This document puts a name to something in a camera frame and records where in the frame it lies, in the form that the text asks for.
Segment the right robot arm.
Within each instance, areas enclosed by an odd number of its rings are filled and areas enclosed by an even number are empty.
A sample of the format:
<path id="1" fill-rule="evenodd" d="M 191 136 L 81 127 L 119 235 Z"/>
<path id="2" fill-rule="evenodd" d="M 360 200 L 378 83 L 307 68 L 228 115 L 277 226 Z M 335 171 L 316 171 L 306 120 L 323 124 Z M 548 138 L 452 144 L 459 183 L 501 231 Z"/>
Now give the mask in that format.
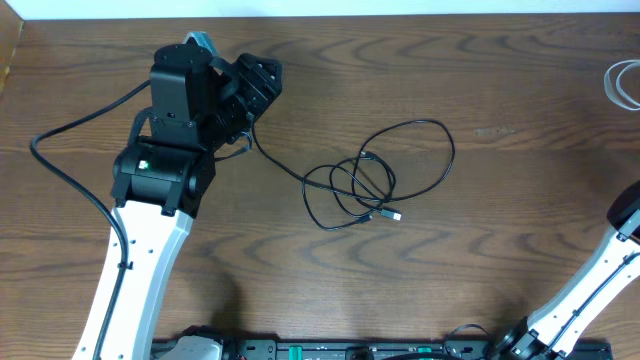
<path id="1" fill-rule="evenodd" d="M 639 184 L 607 212 L 608 227 L 591 257 L 544 306 L 523 318 L 490 359 L 566 359 L 588 325 L 639 276 Z"/>

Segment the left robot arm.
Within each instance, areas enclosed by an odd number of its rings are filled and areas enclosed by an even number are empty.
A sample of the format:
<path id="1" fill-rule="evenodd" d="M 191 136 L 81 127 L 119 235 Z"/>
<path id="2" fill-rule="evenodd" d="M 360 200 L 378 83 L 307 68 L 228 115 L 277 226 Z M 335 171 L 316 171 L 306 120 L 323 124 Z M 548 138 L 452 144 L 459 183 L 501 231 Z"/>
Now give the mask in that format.
<path id="1" fill-rule="evenodd" d="M 282 66 L 248 53 L 233 63 L 205 46 L 159 49 L 152 105 L 116 157 L 116 227 L 77 359 L 146 359 L 178 253 L 215 177 L 216 152 L 246 135 L 282 92 Z"/>

